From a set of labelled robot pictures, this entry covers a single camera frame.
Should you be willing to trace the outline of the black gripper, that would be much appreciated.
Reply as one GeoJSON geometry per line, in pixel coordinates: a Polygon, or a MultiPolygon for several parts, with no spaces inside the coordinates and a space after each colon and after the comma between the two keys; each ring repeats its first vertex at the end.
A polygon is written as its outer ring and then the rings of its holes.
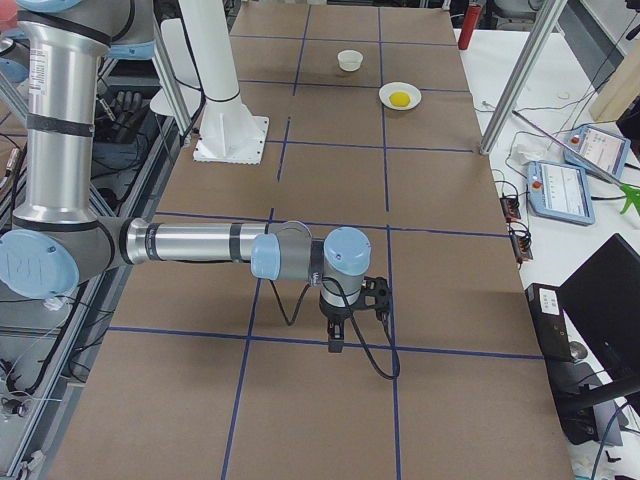
{"type": "Polygon", "coordinates": [[[321,312],[327,319],[328,351],[342,352],[344,348],[344,323],[351,316],[349,306],[334,306],[321,302],[321,312]]]}

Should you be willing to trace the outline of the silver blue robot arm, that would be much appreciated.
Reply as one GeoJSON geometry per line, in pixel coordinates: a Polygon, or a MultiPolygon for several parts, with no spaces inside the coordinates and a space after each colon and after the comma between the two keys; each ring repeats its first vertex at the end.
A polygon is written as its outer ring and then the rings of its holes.
{"type": "Polygon", "coordinates": [[[30,44],[25,200],[1,238],[1,279],[13,292],[49,299],[108,270],[148,261],[246,263],[270,282],[319,286],[328,349],[365,307],[371,245],[340,227],[314,238],[299,222],[150,223],[102,217],[89,206],[100,60],[150,58],[158,50],[149,1],[21,1],[30,44]]]}

